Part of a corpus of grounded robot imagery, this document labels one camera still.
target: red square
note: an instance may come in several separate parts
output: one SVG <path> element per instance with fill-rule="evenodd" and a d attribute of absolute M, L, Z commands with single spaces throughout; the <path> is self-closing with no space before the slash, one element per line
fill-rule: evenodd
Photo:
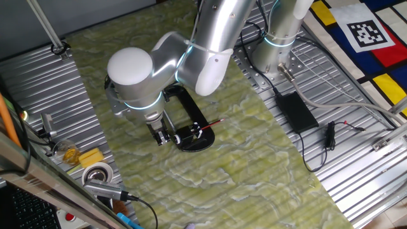
<path fill-rule="evenodd" d="M 407 48 L 386 28 L 386 26 L 383 26 L 383 28 L 386 30 L 395 45 L 372 50 L 371 52 L 375 54 L 376 58 L 380 60 L 385 67 L 389 67 L 407 59 Z"/>

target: keyboard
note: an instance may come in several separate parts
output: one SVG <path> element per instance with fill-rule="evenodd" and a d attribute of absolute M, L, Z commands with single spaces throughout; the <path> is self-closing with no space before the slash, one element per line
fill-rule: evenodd
<path fill-rule="evenodd" d="M 0 196 L 11 197 L 15 219 L 12 228 L 19 229 L 60 229 L 56 208 L 48 202 L 20 188 L 8 185 L 0 189 Z"/>

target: colorful mondrian mat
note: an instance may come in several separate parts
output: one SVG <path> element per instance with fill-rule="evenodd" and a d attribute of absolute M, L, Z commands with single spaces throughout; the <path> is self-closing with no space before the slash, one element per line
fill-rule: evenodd
<path fill-rule="evenodd" d="M 368 14 L 388 36 L 378 35 L 380 30 L 369 18 L 364 21 L 364 15 L 347 12 L 355 4 L 367 6 Z M 340 17 L 339 8 L 344 12 Z M 354 26 L 349 19 L 354 16 L 364 22 Z M 381 107 L 390 109 L 407 96 L 407 1 L 318 0 L 314 1 L 305 23 Z M 346 37 L 346 33 L 355 37 Z M 391 46 L 361 51 L 370 45 L 383 45 L 386 38 L 392 40 L 388 41 Z M 407 109 L 400 115 L 406 119 Z"/>

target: yellow sponge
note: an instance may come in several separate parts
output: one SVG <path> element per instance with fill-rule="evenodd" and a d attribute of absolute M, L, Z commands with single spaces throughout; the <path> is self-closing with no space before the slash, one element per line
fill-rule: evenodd
<path fill-rule="evenodd" d="M 82 154 L 79 157 L 79 162 L 83 168 L 93 165 L 96 162 L 103 160 L 103 154 L 98 148 L 92 149 L 89 152 Z"/>

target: ribbed metal panel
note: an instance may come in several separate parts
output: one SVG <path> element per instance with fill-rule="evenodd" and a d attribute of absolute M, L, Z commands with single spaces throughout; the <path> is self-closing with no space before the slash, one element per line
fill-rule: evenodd
<path fill-rule="evenodd" d="M 265 1 L 266 10 L 270 10 L 273 1 Z M 252 10 L 247 21 L 255 22 L 264 26 L 263 18 L 260 15 L 257 6 Z M 253 26 L 245 26 L 243 38 L 245 43 L 257 37 L 257 30 Z M 293 52 L 319 76 L 329 81 L 337 88 L 340 85 L 347 90 L 348 94 L 360 102 L 369 102 L 366 93 L 348 78 L 343 72 L 318 49 L 308 44 L 296 41 Z M 242 64 L 238 56 L 234 56 L 235 62 L 242 69 L 247 79 L 251 82 L 255 91 L 263 99 L 267 108 L 277 119 L 278 123 L 286 131 L 290 140 L 302 151 L 300 138 L 289 126 L 284 115 L 277 107 L 274 99 L 274 93 L 271 88 L 263 90 L 256 81 L 250 76 L 246 69 L 246 64 Z M 317 77 L 314 73 L 302 66 L 302 70 L 295 74 L 297 84 L 301 87 L 303 93 L 314 102 L 321 104 L 335 104 L 341 102 L 352 102 L 350 97 L 343 95 L 337 89 Z M 274 82 L 279 92 L 288 94 L 294 91 L 292 84 L 288 81 Z M 332 196 L 333 200 L 344 213 L 349 221 L 362 215 L 370 209 L 375 203 L 389 196 L 396 188 L 407 181 L 406 149 L 398 148 L 393 151 L 374 151 L 371 147 L 377 140 L 390 132 L 385 129 L 388 126 L 379 122 L 376 118 L 380 116 L 375 112 L 375 117 L 360 107 L 347 107 L 335 109 L 321 109 L 308 107 L 319 122 L 320 127 L 302 133 L 305 144 L 305 158 L 311 168 L 318 167 L 324 156 L 325 131 L 330 121 L 345 121 L 364 127 L 365 132 L 357 132 L 348 128 L 346 125 L 336 126 L 336 148 L 334 151 L 328 151 L 326 165 L 315 174 L 322 185 Z M 398 196 L 390 199 L 383 206 L 374 209 L 372 214 L 367 215 L 363 220 L 354 223 L 354 227 L 360 228 L 368 223 L 376 215 L 387 208 L 396 204 L 404 196 Z"/>
<path fill-rule="evenodd" d="M 27 122 L 36 130 L 42 128 L 41 113 L 51 114 L 58 136 L 54 141 L 70 139 L 81 152 L 98 147 L 114 172 L 113 182 L 122 183 L 112 152 L 86 93 L 85 86 L 68 50 L 70 59 L 61 61 L 50 52 L 50 47 L 40 48 L 0 63 L 2 76 L 10 94 L 28 112 Z M 57 163 L 68 171 L 71 166 Z M 84 169 L 71 176 L 82 184 Z M 127 202 L 129 216 L 137 220 L 134 209 Z"/>

